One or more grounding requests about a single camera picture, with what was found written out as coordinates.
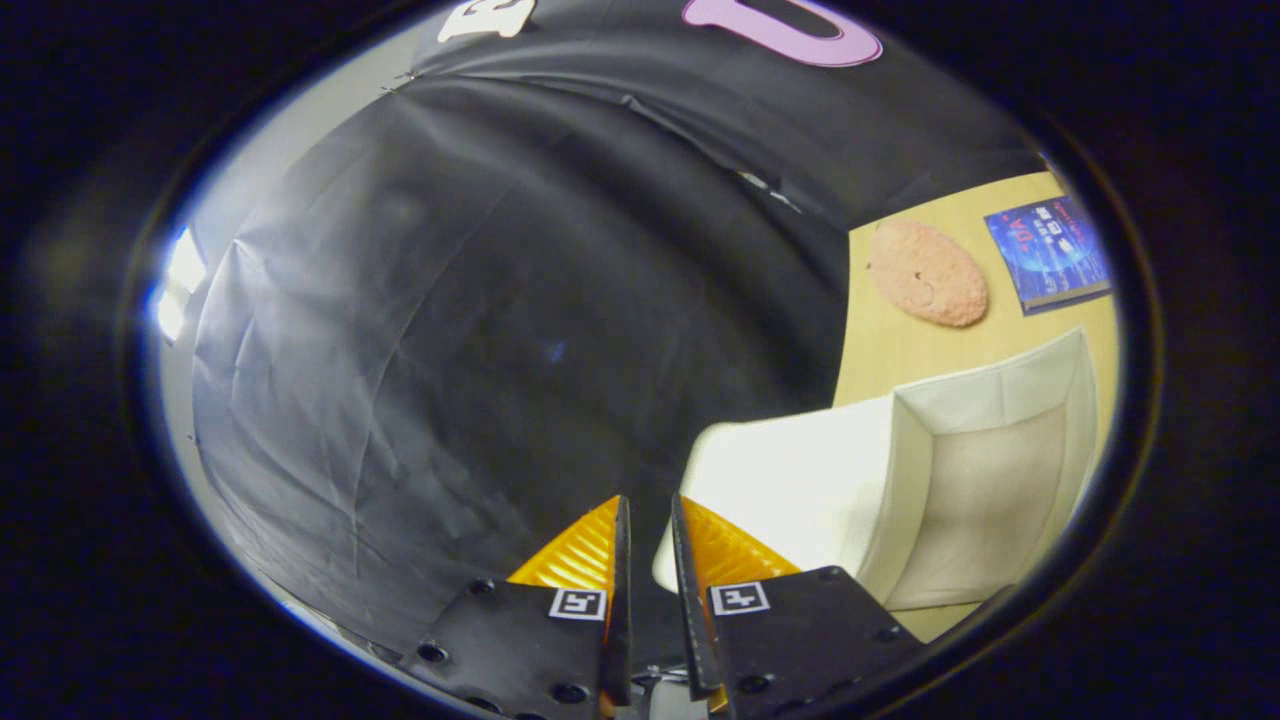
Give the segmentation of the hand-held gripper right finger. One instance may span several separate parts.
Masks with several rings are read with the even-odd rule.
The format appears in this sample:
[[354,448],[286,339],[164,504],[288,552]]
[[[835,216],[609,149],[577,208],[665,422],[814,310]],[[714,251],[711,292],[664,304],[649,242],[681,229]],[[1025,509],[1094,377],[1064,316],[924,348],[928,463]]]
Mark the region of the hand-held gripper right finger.
[[682,495],[671,539],[687,683],[722,719],[833,719],[924,650],[837,565],[803,570]]

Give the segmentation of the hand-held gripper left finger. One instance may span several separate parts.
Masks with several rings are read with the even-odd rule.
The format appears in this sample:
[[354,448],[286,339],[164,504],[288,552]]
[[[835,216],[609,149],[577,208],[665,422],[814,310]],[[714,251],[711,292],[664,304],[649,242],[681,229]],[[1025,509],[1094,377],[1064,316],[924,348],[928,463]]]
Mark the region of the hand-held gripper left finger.
[[403,661],[509,719],[613,719],[634,701],[631,514],[616,496],[507,578],[466,582]]

